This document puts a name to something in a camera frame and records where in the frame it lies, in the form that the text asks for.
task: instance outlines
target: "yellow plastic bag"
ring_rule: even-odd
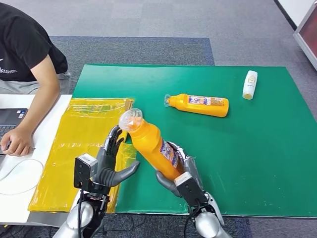
[[[71,99],[29,211],[69,212],[78,192],[73,186],[75,158],[84,153],[96,157],[109,132],[132,103],[131,99]],[[122,136],[125,139],[127,133]],[[125,160],[131,160],[133,153],[129,145],[122,145],[116,169],[125,168]],[[118,188],[112,189],[110,197],[114,205],[109,204],[109,211],[114,211],[117,192]]]

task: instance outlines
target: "white cable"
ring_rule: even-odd
[[[38,161],[38,160],[35,160],[35,159],[26,159],[26,160],[23,160],[23,161],[21,161],[21,162],[20,162],[20,163],[16,164],[14,167],[13,167],[11,171],[9,171],[8,173],[7,173],[5,176],[4,176],[4,177],[2,177],[2,178],[0,178],[0,182],[2,182],[2,181],[3,181],[3,180],[5,180],[6,177],[9,176],[9,175],[10,175],[12,171],[14,171],[16,167],[17,167],[18,165],[20,165],[21,163],[25,162],[25,161],[35,161],[35,162],[39,163],[39,164],[42,166],[42,171],[43,171],[43,169],[44,169],[44,165],[43,165],[42,162]],[[32,190],[32,189],[33,189],[33,188],[36,187],[37,185],[38,185],[38,184],[35,184],[35,185],[34,185],[34,186],[33,186],[33,187],[32,187],[32,188],[29,188],[29,189],[27,189],[27,190],[22,191],[22,192],[13,193],[13,194],[4,193],[4,192],[2,192],[2,191],[0,190],[0,195],[7,195],[7,196],[10,196],[10,195],[18,195],[18,194],[21,194],[21,193],[24,193],[24,192],[27,192],[27,191]]]

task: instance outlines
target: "white lotion bottle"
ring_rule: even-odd
[[[249,70],[245,77],[245,85],[243,86],[242,97],[248,100],[253,99],[255,86],[257,81],[257,73],[255,71]]]

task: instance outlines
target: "white wall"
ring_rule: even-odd
[[[297,26],[304,18],[315,0],[279,0]]]

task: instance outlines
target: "green table surface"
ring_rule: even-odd
[[[242,97],[258,72],[253,100]],[[225,118],[165,108],[165,94],[225,97]],[[89,65],[73,97],[135,99],[162,136],[195,157],[204,187],[224,215],[317,216],[317,123],[285,67]],[[141,155],[122,184],[117,212],[185,213]]]

